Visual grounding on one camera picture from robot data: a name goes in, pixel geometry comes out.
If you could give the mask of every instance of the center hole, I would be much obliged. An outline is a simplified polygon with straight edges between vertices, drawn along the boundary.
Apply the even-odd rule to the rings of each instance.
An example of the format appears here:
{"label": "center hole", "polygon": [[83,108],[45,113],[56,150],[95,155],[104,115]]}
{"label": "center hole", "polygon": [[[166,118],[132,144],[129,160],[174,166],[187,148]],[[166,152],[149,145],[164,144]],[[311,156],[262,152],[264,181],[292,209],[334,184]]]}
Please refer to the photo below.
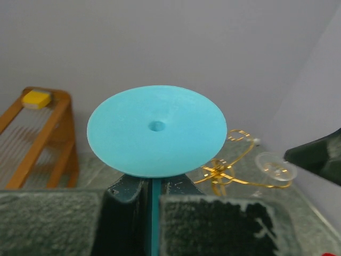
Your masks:
{"label": "center hole", "polygon": [[165,123],[160,121],[153,121],[148,125],[148,128],[154,132],[160,132],[166,127]]}

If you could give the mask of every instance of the wooden rack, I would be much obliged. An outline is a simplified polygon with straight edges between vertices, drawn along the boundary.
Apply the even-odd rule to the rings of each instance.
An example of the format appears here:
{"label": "wooden rack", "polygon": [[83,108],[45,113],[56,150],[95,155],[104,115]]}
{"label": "wooden rack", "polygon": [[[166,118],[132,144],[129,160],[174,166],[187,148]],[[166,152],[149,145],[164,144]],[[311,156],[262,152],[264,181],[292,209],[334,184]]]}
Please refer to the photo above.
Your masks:
{"label": "wooden rack", "polygon": [[[52,102],[40,110],[23,108],[21,99],[31,90],[51,92]],[[35,188],[60,187],[65,176],[69,177],[65,186],[74,187],[78,174],[71,96],[60,90],[25,88],[0,117],[0,189],[27,187],[33,176],[40,181],[46,177]]]}

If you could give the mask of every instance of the clear plastic piece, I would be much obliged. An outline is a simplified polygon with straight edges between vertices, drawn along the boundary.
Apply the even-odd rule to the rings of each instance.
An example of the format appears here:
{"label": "clear plastic piece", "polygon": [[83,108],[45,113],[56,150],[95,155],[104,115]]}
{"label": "clear plastic piece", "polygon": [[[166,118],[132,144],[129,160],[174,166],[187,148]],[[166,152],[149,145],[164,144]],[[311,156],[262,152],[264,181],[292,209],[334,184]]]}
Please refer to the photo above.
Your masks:
{"label": "clear plastic piece", "polygon": [[275,153],[263,152],[256,156],[257,167],[270,178],[278,181],[290,181],[297,177],[297,169]]}

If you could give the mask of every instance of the light blue disc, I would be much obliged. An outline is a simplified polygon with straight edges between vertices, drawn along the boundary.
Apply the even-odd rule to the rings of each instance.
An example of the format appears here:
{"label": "light blue disc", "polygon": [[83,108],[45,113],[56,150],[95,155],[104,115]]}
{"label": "light blue disc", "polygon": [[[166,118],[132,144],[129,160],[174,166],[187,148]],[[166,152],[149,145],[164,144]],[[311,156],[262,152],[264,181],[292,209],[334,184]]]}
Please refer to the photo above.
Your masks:
{"label": "light blue disc", "polygon": [[90,147],[107,165],[143,178],[172,177],[207,163],[227,134],[223,113],[199,93],[154,85],[101,103],[87,125]]}

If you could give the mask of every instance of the gold wire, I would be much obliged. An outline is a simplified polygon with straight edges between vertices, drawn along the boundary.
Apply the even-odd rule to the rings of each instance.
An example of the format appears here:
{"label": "gold wire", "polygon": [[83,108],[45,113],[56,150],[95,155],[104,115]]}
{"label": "gold wire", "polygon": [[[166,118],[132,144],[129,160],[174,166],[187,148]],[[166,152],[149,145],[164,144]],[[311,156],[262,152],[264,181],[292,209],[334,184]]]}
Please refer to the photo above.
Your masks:
{"label": "gold wire", "polygon": [[[236,132],[241,134],[242,137],[234,138],[233,136],[231,136],[231,133],[236,133]],[[240,161],[247,153],[249,153],[253,149],[255,142],[254,142],[254,139],[252,138],[252,136],[245,131],[231,130],[228,132],[228,140],[230,140],[230,141],[240,141],[240,140],[245,139],[245,138],[248,138],[249,141],[251,142],[250,146],[248,147],[247,150],[245,150],[239,157],[237,157],[230,164],[227,164],[226,161],[223,159],[219,160],[219,159],[213,158],[211,160],[211,164],[212,164],[213,168],[210,168],[210,167],[203,165],[201,168],[202,168],[202,171],[204,173],[205,178],[194,182],[194,184],[198,184],[198,183],[204,182],[206,180],[212,179],[212,181],[211,181],[212,190],[218,196],[221,196],[221,195],[225,196],[226,195],[225,186],[232,183],[232,182],[237,182],[237,183],[244,184],[244,185],[265,187],[265,188],[287,188],[287,187],[289,187],[292,183],[291,180],[288,181],[285,185],[281,185],[281,186],[278,185],[277,186],[277,185],[271,185],[271,184],[249,182],[249,181],[244,181],[244,180],[240,180],[240,179],[235,178],[236,174],[235,174],[235,171],[234,171],[232,166],[235,165],[238,161]],[[266,166],[269,166],[269,167],[270,166],[276,166],[276,167],[282,169],[284,173],[286,173],[286,169],[284,169],[281,165],[279,165],[277,163],[267,163],[264,167],[266,167]],[[226,174],[225,173],[226,170],[229,170],[231,175]],[[222,182],[222,178],[228,179],[228,182]]]}

